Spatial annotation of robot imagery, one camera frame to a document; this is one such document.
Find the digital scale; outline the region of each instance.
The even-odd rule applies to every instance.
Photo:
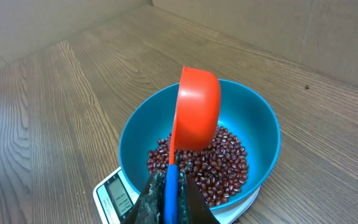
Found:
[[[239,218],[254,202],[259,193],[254,193],[229,207],[213,210],[212,213],[221,224],[231,224]],[[131,212],[139,195],[130,187],[121,167],[100,182],[93,190],[93,199],[103,224],[119,224]]]

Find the blue handle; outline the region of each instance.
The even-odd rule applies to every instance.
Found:
[[[169,165],[165,183],[164,224],[178,223],[178,168]]]

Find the wood grain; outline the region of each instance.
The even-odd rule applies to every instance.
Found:
[[[91,191],[127,119],[183,65],[278,116],[280,157],[241,223],[358,223],[358,89],[151,6],[0,70],[0,223],[99,222]]]

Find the bowl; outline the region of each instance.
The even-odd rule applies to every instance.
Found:
[[[248,155],[249,173],[241,192],[227,203],[211,210],[228,207],[254,192],[272,171],[280,152],[280,127],[269,104],[254,90],[229,80],[221,84],[219,125],[228,128],[242,141]],[[168,86],[145,100],[129,118],[121,134],[119,162],[125,178],[139,194],[149,179],[146,161],[157,140],[172,130],[179,84]]]

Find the adzuki bean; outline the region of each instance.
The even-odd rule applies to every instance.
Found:
[[[158,139],[158,146],[147,152],[147,169],[149,174],[156,170],[167,172],[169,162],[168,145],[171,133],[165,139]],[[229,132],[224,126],[216,127],[211,144],[201,152],[177,150],[181,162],[180,171],[194,178],[209,207],[226,203],[230,196],[241,192],[241,186],[248,179],[247,152],[241,146],[238,136]]]

